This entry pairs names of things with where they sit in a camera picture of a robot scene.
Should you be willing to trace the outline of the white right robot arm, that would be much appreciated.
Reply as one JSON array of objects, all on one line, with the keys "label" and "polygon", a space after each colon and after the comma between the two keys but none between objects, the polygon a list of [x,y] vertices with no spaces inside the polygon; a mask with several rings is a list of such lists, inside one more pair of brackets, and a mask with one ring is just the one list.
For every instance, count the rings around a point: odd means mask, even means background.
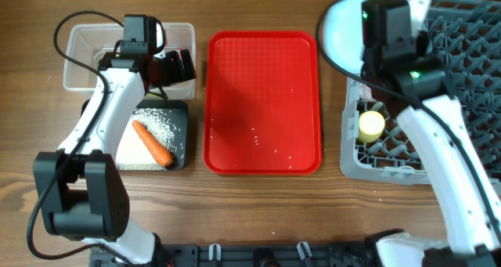
[{"label": "white right robot arm", "polygon": [[401,107],[398,125],[413,144],[438,199],[447,239],[400,232],[376,242],[384,266],[498,266],[500,200],[471,142],[460,101],[427,36],[412,30],[407,0],[362,3],[362,76],[380,81]]}]

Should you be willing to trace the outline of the orange carrot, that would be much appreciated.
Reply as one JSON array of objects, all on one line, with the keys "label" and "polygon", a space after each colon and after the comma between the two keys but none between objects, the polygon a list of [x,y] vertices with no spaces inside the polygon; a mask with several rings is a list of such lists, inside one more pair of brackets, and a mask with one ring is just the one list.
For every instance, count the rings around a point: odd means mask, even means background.
[{"label": "orange carrot", "polygon": [[173,162],[170,152],[137,120],[132,122],[132,127],[153,159],[162,167],[166,168]]}]

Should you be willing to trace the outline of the yellow plastic cup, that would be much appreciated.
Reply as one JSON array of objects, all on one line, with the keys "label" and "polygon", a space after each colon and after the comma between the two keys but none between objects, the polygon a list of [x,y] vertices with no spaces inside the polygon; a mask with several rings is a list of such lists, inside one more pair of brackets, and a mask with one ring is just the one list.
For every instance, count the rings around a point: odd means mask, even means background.
[{"label": "yellow plastic cup", "polygon": [[366,111],[359,116],[359,134],[361,143],[372,143],[380,138],[385,129],[385,119],[376,111]]}]

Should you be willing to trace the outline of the light blue plate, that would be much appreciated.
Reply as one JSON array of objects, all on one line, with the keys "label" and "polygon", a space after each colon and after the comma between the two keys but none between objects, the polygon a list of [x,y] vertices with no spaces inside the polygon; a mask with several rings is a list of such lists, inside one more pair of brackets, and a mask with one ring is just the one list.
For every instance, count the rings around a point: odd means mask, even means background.
[{"label": "light blue plate", "polygon": [[362,3],[344,0],[329,7],[323,23],[323,48],[332,61],[351,74],[362,69]]}]

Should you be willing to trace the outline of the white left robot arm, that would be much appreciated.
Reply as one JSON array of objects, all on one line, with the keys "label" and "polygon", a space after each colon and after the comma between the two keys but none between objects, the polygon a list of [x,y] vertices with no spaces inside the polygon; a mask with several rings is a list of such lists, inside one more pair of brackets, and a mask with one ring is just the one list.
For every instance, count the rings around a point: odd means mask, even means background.
[{"label": "white left robot arm", "polygon": [[33,163],[38,200],[27,225],[27,246],[41,218],[47,233],[105,251],[117,265],[172,266],[160,237],[130,216],[127,190],[115,164],[117,150],[135,108],[147,94],[166,97],[165,88],[196,76],[189,50],[166,52],[167,35],[155,17],[128,14],[123,37],[92,68],[97,84],[74,130],[53,152]]}]

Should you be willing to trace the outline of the white rice pile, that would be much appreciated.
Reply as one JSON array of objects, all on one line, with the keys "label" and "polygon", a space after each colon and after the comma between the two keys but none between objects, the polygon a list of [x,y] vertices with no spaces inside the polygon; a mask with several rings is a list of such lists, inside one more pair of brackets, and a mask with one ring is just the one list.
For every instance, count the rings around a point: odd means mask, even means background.
[{"label": "white rice pile", "polygon": [[[132,127],[139,121],[172,155],[168,167],[160,166]],[[183,109],[137,108],[129,119],[118,147],[116,164],[122,171],[178,171],[186,161],[188,114]]]}]

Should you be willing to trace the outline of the pink plastic cup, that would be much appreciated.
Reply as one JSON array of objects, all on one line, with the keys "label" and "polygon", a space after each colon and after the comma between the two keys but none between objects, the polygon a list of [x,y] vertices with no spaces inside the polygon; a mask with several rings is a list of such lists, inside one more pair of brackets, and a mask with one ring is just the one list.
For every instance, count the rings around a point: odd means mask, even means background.
[{"label": "pink plastic cup", "polygon": [[374,101],[374,98],[372,96],[372,89],[368,85],[360,84],[359,98],[369,102]]}]

